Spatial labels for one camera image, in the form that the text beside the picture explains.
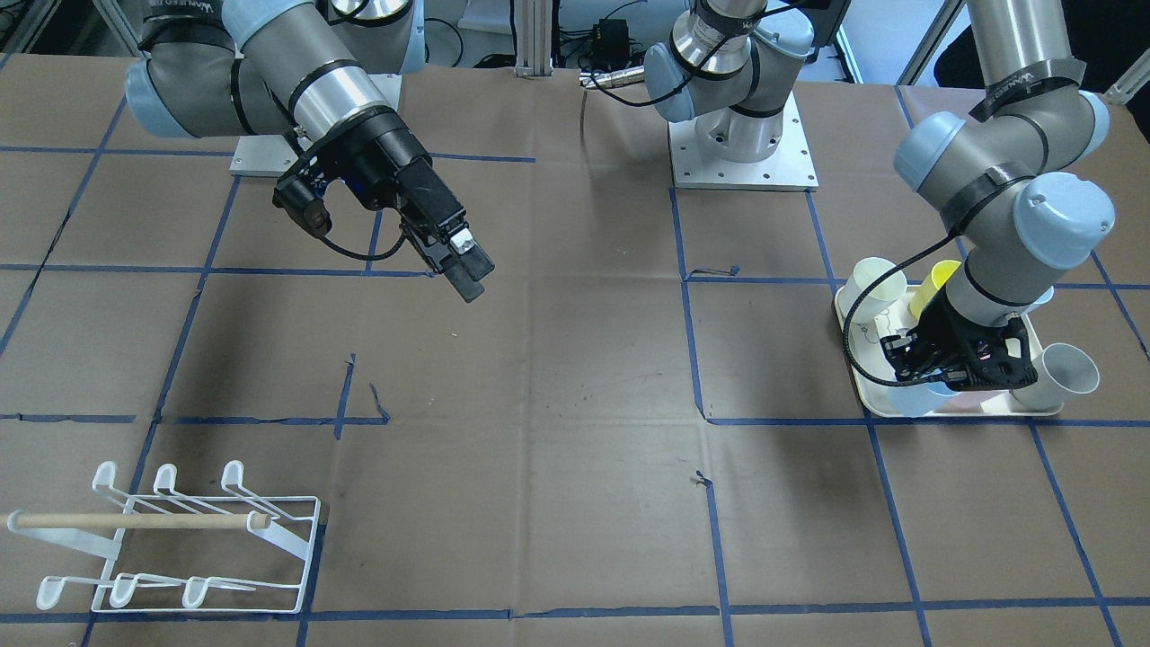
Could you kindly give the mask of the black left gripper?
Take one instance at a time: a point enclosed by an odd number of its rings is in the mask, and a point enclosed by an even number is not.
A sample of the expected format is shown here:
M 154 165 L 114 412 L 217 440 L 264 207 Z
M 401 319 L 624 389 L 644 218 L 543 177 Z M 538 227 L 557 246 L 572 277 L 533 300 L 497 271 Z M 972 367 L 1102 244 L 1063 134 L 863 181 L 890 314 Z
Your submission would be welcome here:
M 904 336 L 884 336 L 880 347 L 898 382 L 938 373 L 953 392 L 990 392 L 1034 384 L 1030 336 L 1018 315 L 1004 326 L 966 319 L 936 292 Z

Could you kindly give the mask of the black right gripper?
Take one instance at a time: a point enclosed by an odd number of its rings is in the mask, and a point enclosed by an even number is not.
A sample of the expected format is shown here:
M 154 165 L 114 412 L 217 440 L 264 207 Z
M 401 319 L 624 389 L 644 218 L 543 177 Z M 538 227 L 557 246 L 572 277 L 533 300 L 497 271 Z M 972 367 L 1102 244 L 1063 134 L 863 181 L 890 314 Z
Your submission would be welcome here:
M 435 174 L 431 156 L 392 108 L 366 107 L 319 137 L 305 151 L 305 172 L 323 174 L 328 184 L 340 179 L 365 209 L 398 210 L 402 241 L 443 274 L 465 303 L 483 295 L 481 279 L 494 263 L 473 238 L 463 205 Z M 321 241 L 358 261 L 385 261 L 398 251 L 360 254 L 327 237 Z

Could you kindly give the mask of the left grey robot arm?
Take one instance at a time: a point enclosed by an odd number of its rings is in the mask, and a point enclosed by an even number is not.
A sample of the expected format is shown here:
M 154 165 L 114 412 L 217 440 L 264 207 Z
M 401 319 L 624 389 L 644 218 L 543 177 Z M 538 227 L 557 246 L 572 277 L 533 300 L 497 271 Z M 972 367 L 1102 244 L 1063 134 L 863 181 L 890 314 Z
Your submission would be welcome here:
M 1036 382 L 1022 315 L 1114 226 L 1105 191 L 1067 171 L 1109 131 L 1101 99 L 1081 90 L 1058 1 L 973 1 L 986 100 L 969 120 L 941 111 L 897 148 L 897 174 L 969 253 L 917 326 L 883 337 L 900 384 L 956 392 Z

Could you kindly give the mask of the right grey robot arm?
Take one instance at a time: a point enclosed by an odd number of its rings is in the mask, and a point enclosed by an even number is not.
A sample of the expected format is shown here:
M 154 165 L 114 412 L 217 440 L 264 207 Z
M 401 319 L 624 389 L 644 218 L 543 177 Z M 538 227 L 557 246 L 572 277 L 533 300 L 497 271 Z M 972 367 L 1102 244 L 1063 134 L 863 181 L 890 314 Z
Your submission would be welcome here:
M 147 1 L 126 103 L 158 137 L 281 136 L 296 161 L 273 205 L 328 242 L 323 197 L 342 182 L 368 210 L 393 209 L 400 241 L 465 302 L 493 262 L 463 205 L 374 78 L 425 61 L 420 1 Z

